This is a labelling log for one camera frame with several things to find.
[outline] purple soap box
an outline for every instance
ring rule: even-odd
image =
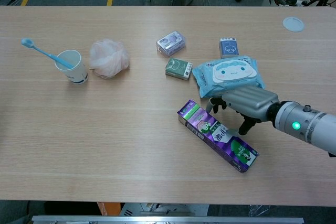
[[[178,120],[194,132],[241,173],[246,172],[259,155],[252,147],[236,136],[227,133],[228,128],[189,100],[178,111]]]

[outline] blue toothbrush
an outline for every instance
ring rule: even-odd
[[[41,52],[42,54],[48,56],[50,59],[53,59],[55,62],[58,62],[58,63],[62,64],[63,66],[69,68],[69,69],[73,68],[73,65],[66,62],[65,60],[59,59],[55,55],[48,54],[47,52],[42,51],[38,47],[35,47],[34,42],[31,39],[24,38],[24,39],[21,40],[21,44],[28,47],[28,48],[34,48],[35,50]]]

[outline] paper cup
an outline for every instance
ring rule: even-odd
[[[64,73],[68,79],[74,84],[83,84],[88,80],[88,72],[86,71],[85,65],[82,61],[82,56],[76,50],[65,50],[61,52],[58,58],[67,61],[74,67],[68,69],[62,64],[55,62],[55,67]]]

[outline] wooden table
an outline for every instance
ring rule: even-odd
[[[260,152],[241,174],[177,120],[194,78],[164,74],[155,42],[186,37],[175,57],[219,58],[221,37],[258,60],[267,89],[336,114],[336,10],[328,7],[0,7],[0,198],[336,206],[336,158],[258,124],[244,140]],[[287,31],[297,16],[306,27]],[[71,84],[50,59],[96,40],[124,42],[130,68],[111,80]],[[216,117],[229,127],[233,110]]]

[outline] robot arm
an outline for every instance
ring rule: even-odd
[[[273,126],[291,136],[336,155],[336,116],[302,106],[297,102],[280,102],[270,91],[243,86],[225,91],[221,98],[211,98],[206,107],[210,112],[227,106],[244,117],[238,133],[245,135],[256,123],[272,121]]]

